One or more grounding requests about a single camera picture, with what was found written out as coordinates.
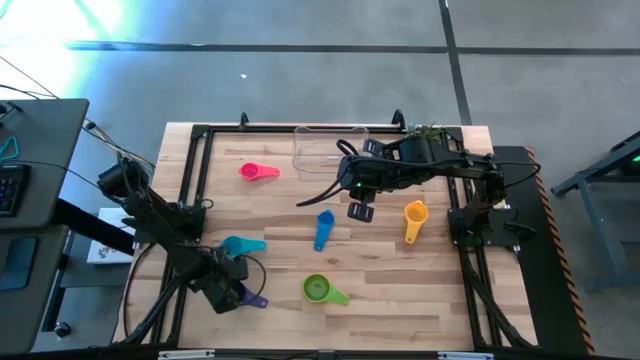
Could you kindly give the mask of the grey metal cart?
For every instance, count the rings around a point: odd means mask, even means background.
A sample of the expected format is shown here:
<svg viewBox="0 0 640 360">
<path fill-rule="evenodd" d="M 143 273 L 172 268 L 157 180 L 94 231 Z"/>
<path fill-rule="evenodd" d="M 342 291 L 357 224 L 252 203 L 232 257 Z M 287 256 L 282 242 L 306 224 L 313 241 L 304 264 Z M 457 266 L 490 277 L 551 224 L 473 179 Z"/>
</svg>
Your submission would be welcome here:
<svg viewBox="0 0 640 360">
<path fill-rule="evenodd" d="M 603 270 L 600 277 L 585 282 L 589 293 L 640 285 L 640 259 L 631 261 L 625 251 L 627 247 L 640 251 L 640 176 L 620 173 L 622 163 L 639 151 L 640 130 L 551 188 L 557 197 L 576 190 L 583 201 Z"/>
</svg>

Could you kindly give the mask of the teal loop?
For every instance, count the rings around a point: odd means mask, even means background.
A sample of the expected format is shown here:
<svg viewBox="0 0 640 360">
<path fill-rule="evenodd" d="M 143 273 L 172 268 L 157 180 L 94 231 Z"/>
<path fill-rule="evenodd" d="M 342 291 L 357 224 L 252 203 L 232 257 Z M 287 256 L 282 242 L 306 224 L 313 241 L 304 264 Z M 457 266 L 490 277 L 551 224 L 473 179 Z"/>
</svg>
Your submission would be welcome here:
<svg viewBox="0 0 640 360">
<path fill-rule="evenodd" d="M 15 136 L 10 136 L 0 145 L 0 163 L 16 159 L 20 155 L 18 140 Z"/>
</svg>

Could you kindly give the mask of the device with green light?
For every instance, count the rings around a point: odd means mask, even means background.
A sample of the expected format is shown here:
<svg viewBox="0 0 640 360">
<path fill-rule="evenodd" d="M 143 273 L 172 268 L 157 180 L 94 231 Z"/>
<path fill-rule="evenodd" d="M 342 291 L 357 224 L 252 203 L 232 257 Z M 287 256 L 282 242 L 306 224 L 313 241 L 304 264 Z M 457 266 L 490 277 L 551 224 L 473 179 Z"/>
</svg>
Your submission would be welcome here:
<svg viewBox="0 0 640 360">
<path fill-rule="evenodd" d="M 623 176 L 639 177 L 640 176 L 640 151 L 632 157 L 626 159 L 621 167 L 620 173 Z"/>
</svg>

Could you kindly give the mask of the blue measuring cup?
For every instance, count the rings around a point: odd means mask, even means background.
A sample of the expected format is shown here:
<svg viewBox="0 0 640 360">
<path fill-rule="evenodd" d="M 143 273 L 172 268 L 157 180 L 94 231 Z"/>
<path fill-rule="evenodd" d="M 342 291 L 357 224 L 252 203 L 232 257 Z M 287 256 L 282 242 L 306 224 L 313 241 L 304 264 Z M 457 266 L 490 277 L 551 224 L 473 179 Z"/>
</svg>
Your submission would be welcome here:
<svg viewBox="0 0 640 360">
<path fill-rule="evenodd" d="M 335 217 L 331 210 L 327 209 L 317 216 L 314 250 L 322 252 L 330 237 L 334 226 Z"/>
</svg>

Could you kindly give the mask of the green measuring cup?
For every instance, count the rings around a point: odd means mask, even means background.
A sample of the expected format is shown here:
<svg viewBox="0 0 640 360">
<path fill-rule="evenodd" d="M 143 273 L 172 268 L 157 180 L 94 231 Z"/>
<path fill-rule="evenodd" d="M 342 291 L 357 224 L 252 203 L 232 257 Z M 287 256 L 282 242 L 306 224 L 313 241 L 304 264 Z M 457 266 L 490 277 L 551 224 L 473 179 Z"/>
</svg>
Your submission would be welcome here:
<svg viewBox="0 0 640 360">
<path fill-rule="evenodd" d="M 312 274 L 301 282 L 304 297 L 310 303 L 335 303 L 347 306 L 350 297 L 338 290 L 322 274 Z"/>
</svg>

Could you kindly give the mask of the black keyboard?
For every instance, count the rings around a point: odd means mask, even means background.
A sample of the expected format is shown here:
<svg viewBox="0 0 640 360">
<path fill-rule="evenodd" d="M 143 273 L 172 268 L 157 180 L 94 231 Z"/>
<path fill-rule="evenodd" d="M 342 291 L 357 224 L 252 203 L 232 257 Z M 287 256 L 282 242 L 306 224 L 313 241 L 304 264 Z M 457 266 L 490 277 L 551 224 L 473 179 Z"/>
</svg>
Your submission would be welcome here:
<svg viewBox="0 0 640 360">
<path fill-rule="evenodd" d="M 17 215 L 30 174 L 30 165 L 0 165 L 0 218 Z"/>
</svg>

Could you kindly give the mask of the white cardboard box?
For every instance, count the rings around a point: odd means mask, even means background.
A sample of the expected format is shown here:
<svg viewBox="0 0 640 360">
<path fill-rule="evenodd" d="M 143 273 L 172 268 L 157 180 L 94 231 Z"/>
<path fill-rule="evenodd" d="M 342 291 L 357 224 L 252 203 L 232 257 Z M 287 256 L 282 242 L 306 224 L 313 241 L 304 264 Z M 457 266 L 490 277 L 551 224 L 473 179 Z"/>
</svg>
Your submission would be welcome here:
<svg viewBox="0 0 640 360">
<path fill-rule="evenodd" d="M 123 222 L 123 219 L 127 217 L 128 214 L 122 208 L 101 208 L 98 213 L 100 220 L 134 235 L 136 230 Z M 132 259 L 131 255 L 112 249 L 96 240 L 91 241 L 87 254 L 87 263 L 93 265 L 125 264 L 131 263 Z"/>
</svg>

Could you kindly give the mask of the dark blue pad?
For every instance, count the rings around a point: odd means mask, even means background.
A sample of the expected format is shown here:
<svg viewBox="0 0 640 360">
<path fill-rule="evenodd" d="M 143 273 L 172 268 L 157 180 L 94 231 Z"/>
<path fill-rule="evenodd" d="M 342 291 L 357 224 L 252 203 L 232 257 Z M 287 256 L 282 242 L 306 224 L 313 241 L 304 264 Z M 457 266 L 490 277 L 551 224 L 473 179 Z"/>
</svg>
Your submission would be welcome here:
<svg viewBox="0 0 640 360">
<path fill-rule="evenodd" d="M 37 237 L 13 239 L 0 272 L 0 291 L 23 289 L 28 285 L 38 245 Z"/>
</svg>

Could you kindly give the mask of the clear plastic basket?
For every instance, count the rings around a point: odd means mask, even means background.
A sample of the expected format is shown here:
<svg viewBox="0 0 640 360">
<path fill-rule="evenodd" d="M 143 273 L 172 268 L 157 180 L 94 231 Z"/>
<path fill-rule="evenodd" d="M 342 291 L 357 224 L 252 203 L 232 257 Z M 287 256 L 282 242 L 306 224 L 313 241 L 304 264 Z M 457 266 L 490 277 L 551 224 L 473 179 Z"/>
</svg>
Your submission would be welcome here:
<svg viewBox="0 0 640 360">
<path fill-rule="evenodd" d="M 345 140 L 359 153 L 369 138 L 364 127 L 311 128 L 297 127 L 293 131 L 292 165 L 300 174 L 335 175 L 345 153 L 336 142 Z"/>
</svg>

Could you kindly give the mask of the black support beam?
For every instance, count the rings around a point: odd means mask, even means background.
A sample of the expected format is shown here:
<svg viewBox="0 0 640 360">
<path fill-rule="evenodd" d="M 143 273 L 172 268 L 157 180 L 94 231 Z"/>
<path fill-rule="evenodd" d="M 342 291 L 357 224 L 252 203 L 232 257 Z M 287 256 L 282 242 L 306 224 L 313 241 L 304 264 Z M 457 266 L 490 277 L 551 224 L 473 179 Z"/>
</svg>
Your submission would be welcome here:
<svg viewBox="0 0 640 360">
<path fill-rule="evenodd" d="M 58 199 L 50 218 L 51 225 L 65 225 L 75 233 L 83 235 L 119 252 L 134 254 L 134 237 L 81 208 Z"/>
</svg>

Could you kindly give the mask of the pink measuring cup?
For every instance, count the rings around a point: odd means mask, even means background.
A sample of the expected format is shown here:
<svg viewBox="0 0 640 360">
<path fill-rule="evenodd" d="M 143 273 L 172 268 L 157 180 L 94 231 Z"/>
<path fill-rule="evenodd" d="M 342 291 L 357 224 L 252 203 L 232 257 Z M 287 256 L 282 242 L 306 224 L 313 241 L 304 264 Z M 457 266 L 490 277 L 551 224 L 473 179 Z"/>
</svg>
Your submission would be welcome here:
<svg viewBox="0 0 640 360">
<path fill-rule="evenodd" d="M 239 168 L 239 174 L 246 181 L 256 181 L 262 178 L 278 177 L 280 170 L 276 167 L 248 162 Z"/>
</svg>

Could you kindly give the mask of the yellow measuring cup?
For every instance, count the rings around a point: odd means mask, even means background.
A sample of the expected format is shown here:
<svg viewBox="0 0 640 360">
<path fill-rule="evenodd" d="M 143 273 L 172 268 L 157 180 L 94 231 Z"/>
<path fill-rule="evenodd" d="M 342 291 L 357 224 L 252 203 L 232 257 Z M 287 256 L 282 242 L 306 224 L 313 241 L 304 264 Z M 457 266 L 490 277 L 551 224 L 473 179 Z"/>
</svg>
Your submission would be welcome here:
<svg viewBox="0 0 640 360">
<path fill-rule="evenodd" d="M 429 217 L 428 208 L 420 200 L 413 201 L 404 208 L 404 217 L 406 221 L 404 242 L 414 244 L 420 229 Z"/>
</svg>

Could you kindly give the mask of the teal measuring cup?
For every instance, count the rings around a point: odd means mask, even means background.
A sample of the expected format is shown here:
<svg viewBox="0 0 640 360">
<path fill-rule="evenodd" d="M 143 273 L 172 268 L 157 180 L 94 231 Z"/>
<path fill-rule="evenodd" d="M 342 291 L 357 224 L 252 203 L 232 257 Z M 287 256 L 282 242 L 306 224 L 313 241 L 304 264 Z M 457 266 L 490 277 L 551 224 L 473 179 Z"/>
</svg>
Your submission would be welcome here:
<svg viewBox="0 0 640 360">
<path fill-rule="evenodd" d="M 267 244 L 265 240 L 250 239 L 241 236 L 229 236 L 221 243 L 230 258 L 236 258 L 240 255 L 250 252 L 265 251 Z"/>
</svg>

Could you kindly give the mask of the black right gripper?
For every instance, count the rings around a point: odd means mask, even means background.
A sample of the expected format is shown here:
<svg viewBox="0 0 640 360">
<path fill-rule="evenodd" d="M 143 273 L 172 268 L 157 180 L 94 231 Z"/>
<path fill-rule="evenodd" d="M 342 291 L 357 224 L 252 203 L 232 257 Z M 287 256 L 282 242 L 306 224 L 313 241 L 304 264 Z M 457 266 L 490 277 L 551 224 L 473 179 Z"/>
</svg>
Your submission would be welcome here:
<svg viewBox="0 0 640 360">
<path fill-rule="evenodd" d="M 362 150 L 371 156 L 383 156 L 385 144 L 373 138 L 363 142 Z M 337 174 L 338 184 L 346 190 L 369 189 L 394 191 L 399 188 L 396 167 L 382 158 L 348 155 L 341 159 Z M 375 209 L 367 203 L 351 202 L 347 217 L 371 223 Z"/>
</svg>

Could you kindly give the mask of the purple measuring cup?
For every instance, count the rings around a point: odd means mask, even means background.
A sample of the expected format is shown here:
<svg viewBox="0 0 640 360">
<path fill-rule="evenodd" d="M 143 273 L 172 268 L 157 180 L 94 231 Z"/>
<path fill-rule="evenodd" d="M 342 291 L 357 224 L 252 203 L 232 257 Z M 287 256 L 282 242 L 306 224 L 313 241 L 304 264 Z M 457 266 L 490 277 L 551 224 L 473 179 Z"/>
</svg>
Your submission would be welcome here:
<svg viewBox="0 0 640 360">
<path fill-rule="evenodd" d="M 236 291 L 240 297 L 240 306 L 252 306 L 256 308 L 266 308 L 269 301 L 257 294 L 254 294 L 243 283 L 239 282 L 236 285 Z"/>
</svg>

